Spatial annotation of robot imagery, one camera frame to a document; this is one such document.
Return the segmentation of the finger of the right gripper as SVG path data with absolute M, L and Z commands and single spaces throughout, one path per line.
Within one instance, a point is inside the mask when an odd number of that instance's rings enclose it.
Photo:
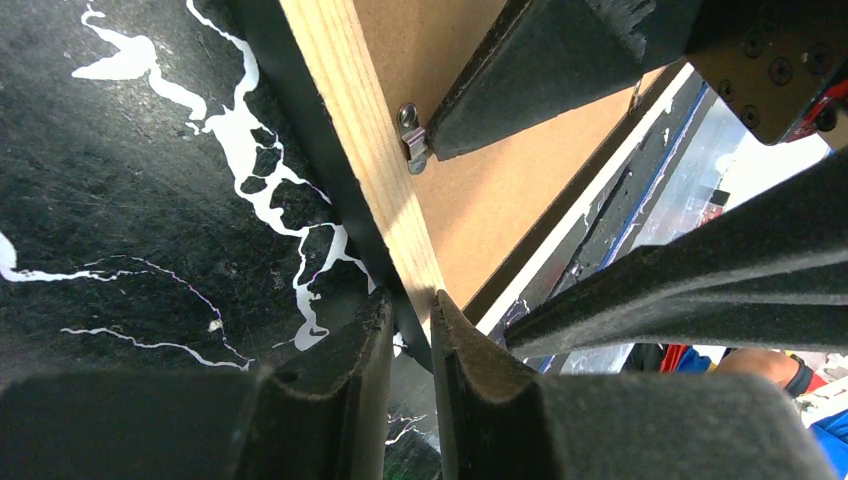
M 507 2 L 428 126 L 436 157 L 489 146 L 682 57 L 698 1 Z
M 521 357 L 653 341 L 845 352 L 846 152 L 634 250 L 505 332 Z

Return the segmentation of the brown backing board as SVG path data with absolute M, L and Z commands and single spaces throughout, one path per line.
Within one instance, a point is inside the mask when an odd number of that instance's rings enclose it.
M 389 109 L 413 103 L 427 130 L 507 2 L 357 2 Z M 458 304 L 487 308 L 509 283 L 507 256 L 624 116 L 634 85 L 476 151 L 444 161 L 434 153 L 414 177 L 446 289 Z

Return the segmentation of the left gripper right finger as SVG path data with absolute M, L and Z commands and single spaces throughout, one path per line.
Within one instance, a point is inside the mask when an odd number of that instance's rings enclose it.
M 788 397 L 748 374 L 543 375 L 439 291 L 431 310 L 447 479 L 832 479 Z

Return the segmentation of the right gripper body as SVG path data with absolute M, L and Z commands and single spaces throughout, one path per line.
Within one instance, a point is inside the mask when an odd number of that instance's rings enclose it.
M 847 4 L 705 1 L 685 57 L 761 143 L 829 133 L 847 108 Z

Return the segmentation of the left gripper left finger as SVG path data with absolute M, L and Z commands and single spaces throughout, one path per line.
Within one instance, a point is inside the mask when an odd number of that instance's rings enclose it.
M 5 479 L 378 479 L 391 294 L 280 368 L 76 372 L 1 397 Z

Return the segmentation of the wooden picture frame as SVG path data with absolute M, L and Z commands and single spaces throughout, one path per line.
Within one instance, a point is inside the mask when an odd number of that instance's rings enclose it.
M 229 7 L 368 270 L 394 292 L 411 356 L 429 367 L 429 305 L 446 285 L 415 192 L 417 175 L 407 168 L 400 108 L 387 105 L 357 2 L 233 1 Z M 588 157 L 507 256 L 509 283 L 487 308 L 466 305 L 474 318 L 509 305 L 520 269 L 542 242 L 536 227 L 566 187 L 597 173 Z

